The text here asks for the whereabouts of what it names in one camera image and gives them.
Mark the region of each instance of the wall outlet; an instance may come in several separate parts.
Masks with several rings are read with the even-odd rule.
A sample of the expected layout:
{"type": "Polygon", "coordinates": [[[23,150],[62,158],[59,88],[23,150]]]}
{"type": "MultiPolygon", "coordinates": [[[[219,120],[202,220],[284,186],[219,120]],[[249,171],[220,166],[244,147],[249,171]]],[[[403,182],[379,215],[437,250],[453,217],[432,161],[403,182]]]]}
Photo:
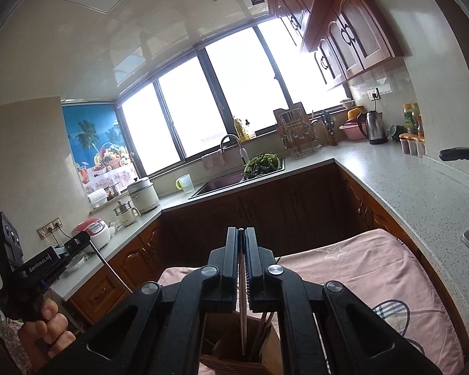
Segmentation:
{"type": "Polygon", "coordinates": [[[370,101],[380,100],[381,98],[381,94],[379,93],[378,88],[368,90],[367,93],[368,93],[368,98],[370,99],[370,101]]]}
{"type": "Polygon", "coordinates": [[[47,237],[50,235],[50,230],[49,228],[52,229],[52,232],[56,231],[58,228],[56,227],[56,223],[59,225],[59,227],[63,226],[63,222],[61,221],[61,218],[58,217],[55,220],[52,220],[50,223],[44,225],[43,227],[40,227],[36,230],[38,235],[40,236],[41,239],[44,239],[44,237],[47,237]]]}

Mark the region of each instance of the rice cooker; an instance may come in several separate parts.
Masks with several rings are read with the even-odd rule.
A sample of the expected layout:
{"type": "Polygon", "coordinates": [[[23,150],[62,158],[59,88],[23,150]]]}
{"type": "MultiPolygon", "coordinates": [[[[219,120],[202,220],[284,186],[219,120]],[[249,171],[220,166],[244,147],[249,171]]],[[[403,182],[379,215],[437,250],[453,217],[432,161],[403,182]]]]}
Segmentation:
{"type": "MultiPolygon", "coordinates": [[[[101,249],[102,247],[104,247],[111,238],[108,225],[105,223],[104,220],[101,220],[97,217],[89,218],[83,223],[77,225],[71,231],[71,235],[74,237],[82,231],[86,231],[90,234],[90,239],[92,240],[93,244],[97,247],[97,249],[101,249]]],[[[87,252],[90,252],[92,250],[92,247],[89,246],[85,250],[87,252]]]]}
{"type": "Polygon", "coordinates": [[[135,179],[128,187],[129,195],[134,206],[141,212],[146,213],[154,209],[160,203],[160,199],[154,190],[153,183],[147,177],[135,179]]]}

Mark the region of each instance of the ceiling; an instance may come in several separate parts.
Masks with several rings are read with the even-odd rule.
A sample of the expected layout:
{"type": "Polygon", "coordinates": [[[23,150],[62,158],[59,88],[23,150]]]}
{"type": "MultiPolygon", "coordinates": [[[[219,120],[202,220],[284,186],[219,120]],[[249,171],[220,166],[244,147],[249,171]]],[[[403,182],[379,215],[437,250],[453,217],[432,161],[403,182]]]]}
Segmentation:
{"type": "Polygon", "coordinates": [[[118,99],[202,40],[266,14],[251,0],[23,0],[0,31],[0,105],[118,99]]]}

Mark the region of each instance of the finger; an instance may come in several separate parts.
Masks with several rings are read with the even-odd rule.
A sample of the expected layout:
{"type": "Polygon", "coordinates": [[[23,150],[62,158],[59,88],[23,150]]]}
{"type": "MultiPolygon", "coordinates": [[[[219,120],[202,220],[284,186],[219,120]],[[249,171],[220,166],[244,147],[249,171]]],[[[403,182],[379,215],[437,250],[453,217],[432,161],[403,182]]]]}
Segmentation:
{"type": "Polygon", "coordinates": [[[70,344],[72,344],[76,340],[76,337],[73,335],[72,332],[64,332],[55,342],[55,344],[51,347],[48,351],[48,356],[54,358],[58,355],[61,351],[68,348],[70,344]]]}
{"type": "Polygon", "coordinates": [[[47,324],[41,320],[37,322],[26,322],[18,330],[18,337],[24,346],[34,344],[34,342],[47,334],[47,324]]]}
{"type": "Polygon", "coordinates": [[[58,314],[59,308],[56,302],[51,299],[45,299],[42,304],[41,312],[45,320],[50,320],[58,314]]]}
{"type": "Polygon", "coordinates": [[[43,340],[47,344],[52,344],[67,328],[68,319],[63,314],[58,313],[47,322],[47,334],[43,336],[43,340]]]}

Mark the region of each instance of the fruit basket print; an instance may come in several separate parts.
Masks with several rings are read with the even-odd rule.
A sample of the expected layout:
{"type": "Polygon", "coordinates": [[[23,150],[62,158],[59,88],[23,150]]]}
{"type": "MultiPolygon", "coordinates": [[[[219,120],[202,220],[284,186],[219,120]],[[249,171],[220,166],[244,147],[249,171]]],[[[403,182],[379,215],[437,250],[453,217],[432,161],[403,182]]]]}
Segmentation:
{"type": "Polygon", "coordinates": [[[138,177],[112,104],[67,105],[63,115],[86,193],[114,184],[124,190],[138,177]]]}

